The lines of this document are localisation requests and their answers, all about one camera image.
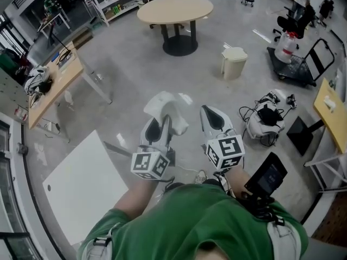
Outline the person's white shoe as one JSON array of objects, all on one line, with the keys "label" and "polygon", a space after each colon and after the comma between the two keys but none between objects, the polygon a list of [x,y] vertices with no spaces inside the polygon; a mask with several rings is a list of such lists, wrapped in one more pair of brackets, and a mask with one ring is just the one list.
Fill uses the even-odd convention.
[{"label": "person's white shoe", "polygon": [[198,171],[194,179],[195,184],[203,184],[208,179],[208,176],[204,170]]}]

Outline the person's left forearm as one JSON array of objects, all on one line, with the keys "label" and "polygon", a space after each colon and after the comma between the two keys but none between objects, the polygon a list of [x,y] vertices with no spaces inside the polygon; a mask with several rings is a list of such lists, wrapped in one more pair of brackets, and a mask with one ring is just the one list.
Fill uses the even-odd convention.
[{"label": "person's left forearm", "polygon": [[147,208],[158,184],[158,180],[139,179],[113,208],[125,213],[130,220],[139,217]]}]

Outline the black chest-mounted screen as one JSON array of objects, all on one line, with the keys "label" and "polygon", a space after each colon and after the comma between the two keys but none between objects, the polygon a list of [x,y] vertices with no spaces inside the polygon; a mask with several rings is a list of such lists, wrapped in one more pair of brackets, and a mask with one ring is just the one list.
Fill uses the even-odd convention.
[{"label": "black chest-mounted screen", "polygon": [[279,188],[287,175],[287,170],[279,157],[271,152],[258,170],[245,184],[248,192],[260,198],[270,197]]}]

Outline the black platform trolley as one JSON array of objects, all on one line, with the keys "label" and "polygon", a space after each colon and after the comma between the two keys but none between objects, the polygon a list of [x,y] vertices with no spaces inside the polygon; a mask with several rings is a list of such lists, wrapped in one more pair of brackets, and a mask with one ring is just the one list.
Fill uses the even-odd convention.
[{"label": "black platform trolley", "polygon": [[315,87],[316,81],[335,62],[334,53],[323,38],[319,38],[304,57],[292,55],[290,63],[278,60],[274,48],[268,47],[267,52],[279,79],[292,80],[304,87]]}]

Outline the small white-framed table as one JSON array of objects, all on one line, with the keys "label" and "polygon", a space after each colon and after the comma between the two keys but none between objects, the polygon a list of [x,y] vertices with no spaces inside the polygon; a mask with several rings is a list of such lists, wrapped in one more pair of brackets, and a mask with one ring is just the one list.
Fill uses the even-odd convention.
[{"label": "small white-framed table", "polygon": [[60,19],[62,21],[62,23],[67,27],[68,30],[71,29],[70,27],[70,19],[67,16],[67,14],[65,13],[64,10],[60,10],[57,14],[54,15],[49,15],[40,25],[40,27],[38,28],[37,32],[38,33],[42,33],[44,35],[44,37],[48,40],[48,34],[45,32],[46,27],[51,26],[56,19]]}]

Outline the green basket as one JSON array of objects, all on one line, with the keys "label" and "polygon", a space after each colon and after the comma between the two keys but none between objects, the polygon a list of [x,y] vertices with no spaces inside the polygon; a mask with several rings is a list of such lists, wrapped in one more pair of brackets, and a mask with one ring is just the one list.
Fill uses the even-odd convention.
[{"label": "green basket", "polygon": [[92,31],[95,31],[101,28],[103,25],[104,25],[104,22],[98,17],[93,17],[89,22],[89,26]]}]

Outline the clear water jug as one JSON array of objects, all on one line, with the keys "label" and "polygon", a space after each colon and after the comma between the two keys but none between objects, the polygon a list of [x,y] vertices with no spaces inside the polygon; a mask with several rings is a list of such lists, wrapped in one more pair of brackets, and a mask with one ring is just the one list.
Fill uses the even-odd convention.
[{"label": "clear water jug", "polygon": [[282,34],[279,40],[279,44],[274,51],[274,55],[279,61],[285,64],[291,63],[293,52],[297,47],[297,37],[298,35],[295,32],[287,31]]}]

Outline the white angled rack frame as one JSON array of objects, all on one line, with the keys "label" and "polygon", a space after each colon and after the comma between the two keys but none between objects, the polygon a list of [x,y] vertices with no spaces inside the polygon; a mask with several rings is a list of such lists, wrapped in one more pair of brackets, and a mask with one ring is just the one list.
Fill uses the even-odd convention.
[{"label": "white angled rack frame", "polygon": [[313,172],[320,193],[347,192],[347,150],[340,153],[327,130],[312,160],[304,166]]}]

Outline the white power strip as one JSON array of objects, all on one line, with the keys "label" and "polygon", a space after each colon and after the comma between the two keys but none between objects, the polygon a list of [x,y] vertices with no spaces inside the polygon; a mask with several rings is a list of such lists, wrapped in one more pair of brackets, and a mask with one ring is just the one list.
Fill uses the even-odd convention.
[{"label": "white power strip", "polygon": [[48,121],[48,120],[46,120],[46,123],[43,125],[43,128],[45,128],[46,130],[51,131],[51,132],[60,133],[60,131],[61,131],[61,127],[58,123],[54,123],[54,122]]}]

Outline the black wheeled office chair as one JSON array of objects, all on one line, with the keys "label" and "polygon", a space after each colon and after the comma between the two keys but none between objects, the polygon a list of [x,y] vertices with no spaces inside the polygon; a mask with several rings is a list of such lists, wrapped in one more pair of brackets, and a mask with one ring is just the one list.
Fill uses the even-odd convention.
[{"label": "black wheeled office chair", "polygon": [[274,38],[276,42],[284,32],[294,32],[297,36],[297,39],[302,39],[304,37],[305,28],[308,24],[315,18],[315,10],[311,5],[308,5],[304,9],[303,15],[298,19],[294,19],[290,15],[287,15],[287,18],[279,16],[277,18],[277,24],[282,28],[282,31],[273,29],[273,33],[279,33],[279,36]]}]

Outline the white vest bundle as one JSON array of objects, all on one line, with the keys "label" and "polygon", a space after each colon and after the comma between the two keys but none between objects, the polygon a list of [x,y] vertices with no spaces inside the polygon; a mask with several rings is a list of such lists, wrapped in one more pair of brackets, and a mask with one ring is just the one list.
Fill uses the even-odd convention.
[{"label": "white vest bundle", "polygon": [[32,69],[24,85],[24,90],[28,96],[35,93],[46,94],[50,91],[53,80],[50,77],[49,67],[38,66]]}]

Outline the white cloth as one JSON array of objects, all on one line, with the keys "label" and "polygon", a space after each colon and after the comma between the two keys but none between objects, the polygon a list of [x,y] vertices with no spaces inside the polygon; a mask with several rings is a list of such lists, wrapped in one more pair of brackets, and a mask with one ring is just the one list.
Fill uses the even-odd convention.
[{"label": "white cloth", "polygon": [[155,118],[160,126],[164,123],[165,117],[168,116],[171,120],[173,135],[183,135],[189,127],[181,115],[177,100],[169,92],[162,91],[155,95],[144,107],[144,112]]}]

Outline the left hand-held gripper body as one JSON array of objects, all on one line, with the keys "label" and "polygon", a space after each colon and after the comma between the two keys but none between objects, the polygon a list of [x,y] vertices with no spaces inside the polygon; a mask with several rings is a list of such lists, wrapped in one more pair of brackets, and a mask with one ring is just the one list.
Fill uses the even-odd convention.
[{"label": "left hand-held gripper body", "polygon": [[136,153],[132,154],[131,172],[145,180],[163,180],[169,166],[175,165],[173,148],[151,145],[139,145]]}]

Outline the small white crumpled object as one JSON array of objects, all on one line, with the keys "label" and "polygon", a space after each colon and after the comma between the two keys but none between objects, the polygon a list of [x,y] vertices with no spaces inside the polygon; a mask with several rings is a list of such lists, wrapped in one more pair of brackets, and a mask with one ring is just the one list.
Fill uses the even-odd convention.
[{"label": "small white crumpled object", "polygon": [[329,111],[330,111],[331,113],[333,113],[333,111],[334,111],[335,108],[336,108],[336,103],[335,103],[333,100],[331,100],[330,97],[329,97],[328,95],[326,95],[326,96],[324,97],[324,103],[325,103],[325,105],[327,106],[327,108],[329,109]]}]

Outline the white rectangular table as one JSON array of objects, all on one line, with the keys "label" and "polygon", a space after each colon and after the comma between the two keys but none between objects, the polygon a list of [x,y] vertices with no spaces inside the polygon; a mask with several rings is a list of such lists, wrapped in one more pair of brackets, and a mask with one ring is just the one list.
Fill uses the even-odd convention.
[{"label": "white rectangular table", "polygon": [[128,190],[97,131],[60,162],[43,188],[70,245],[80,244]]}]

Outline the person's right forearm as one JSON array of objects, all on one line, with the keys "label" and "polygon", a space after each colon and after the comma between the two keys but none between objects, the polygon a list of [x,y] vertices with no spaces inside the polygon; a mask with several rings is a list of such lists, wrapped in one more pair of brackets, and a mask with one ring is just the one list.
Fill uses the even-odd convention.
[{"label": "person's right forearm", "polygon": [[252,193],[245,188],[246,183],[250,179],[250,175],[241,165],[232,167],[225,176],[236,198],[243,199],[245,193],[252,195]]}]

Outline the long wooden desk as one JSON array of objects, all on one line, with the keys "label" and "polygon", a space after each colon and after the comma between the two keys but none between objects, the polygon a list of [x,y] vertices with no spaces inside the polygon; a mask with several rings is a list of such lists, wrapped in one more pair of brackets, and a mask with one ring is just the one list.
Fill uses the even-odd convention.
[{"label": "long wooden desk", "polygon": [[38,100],[38,105],[29,109],[29,129],[39,127],[39,121],[56,99],[79,77],[83,79],[108,103],[112,100],[97,83],[97,71],[87,64],[79,55],[73,42],[67,44],[73,56],[61,68],[54,62],[49,62],[47,67],[49,75],[53,79],[50,91]]}]

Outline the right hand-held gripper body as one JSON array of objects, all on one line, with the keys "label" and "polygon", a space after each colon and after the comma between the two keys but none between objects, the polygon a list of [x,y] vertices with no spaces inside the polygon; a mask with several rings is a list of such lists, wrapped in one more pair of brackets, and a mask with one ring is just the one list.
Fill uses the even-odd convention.
[{"label": "right hand-held gripper body", "polygon": [[233,135],[209,140],[206,155],[217,170],[238,165],[245,155],[242,136]]}]

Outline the person's green shirt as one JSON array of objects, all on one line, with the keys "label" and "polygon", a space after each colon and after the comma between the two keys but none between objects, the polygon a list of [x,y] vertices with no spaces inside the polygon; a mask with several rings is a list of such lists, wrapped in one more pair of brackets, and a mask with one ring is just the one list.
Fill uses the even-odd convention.
[{"label": "person's green shirt", "polygon": [[283,224],[259,219],[214,182],[172,185],[130,220],[110,209],[82,242],[77,260],[300,260],[309,238],[278,202]]}]

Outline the wooden step platform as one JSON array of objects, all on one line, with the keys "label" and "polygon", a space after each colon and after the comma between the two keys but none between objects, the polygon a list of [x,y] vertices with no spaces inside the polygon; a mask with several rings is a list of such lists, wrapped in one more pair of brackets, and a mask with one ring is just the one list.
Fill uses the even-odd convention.
[{"label": "wooden step platform", "polygon": [[79,30],[73,37],[72,43],[76,50],[80,49],[84,44],[93,38],[93,34],[90,28],[85,27]]}]

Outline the beige lidded trash bin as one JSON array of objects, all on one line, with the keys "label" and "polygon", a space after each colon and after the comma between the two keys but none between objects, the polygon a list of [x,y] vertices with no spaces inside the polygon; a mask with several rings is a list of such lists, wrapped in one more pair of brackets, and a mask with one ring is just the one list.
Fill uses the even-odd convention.
[{"label": "beige lidded trash bin", "polygon": [[248,54],[240,47],[226,48],[222,53],[221,74],[225,80],[241,76]]}]

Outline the yellow-topped stand table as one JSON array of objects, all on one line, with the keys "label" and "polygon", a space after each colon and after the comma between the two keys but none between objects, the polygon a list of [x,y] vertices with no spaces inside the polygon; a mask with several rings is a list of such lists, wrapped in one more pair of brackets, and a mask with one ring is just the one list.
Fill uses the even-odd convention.
[{"label": "yellow-topped stand table", "polygon": [[[336,103],[333,113],[329,111],[324,103],[326,95]],[[339,152],[344,153],[347,150],[347,108],[336,91],[329,86],[326,79],[322,81],[313,108],[320,120],[311,126],[307,126],[300,117],[296,118],[287,132],[292,144],[300,155],[304,155],[313,139],[313,132],[324,126],[330,132]]]}]

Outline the round wooden table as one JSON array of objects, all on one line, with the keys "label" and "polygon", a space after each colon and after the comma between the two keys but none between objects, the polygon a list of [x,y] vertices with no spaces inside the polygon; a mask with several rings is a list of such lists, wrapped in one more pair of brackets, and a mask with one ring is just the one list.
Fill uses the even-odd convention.
[{"label": "round wooden table", "polygon": [[209,0],[152,0],[138,10],[137,17],[144,23],[159,25],[163,50],[181,57],[196,51],[196,21],[213,9]]}]

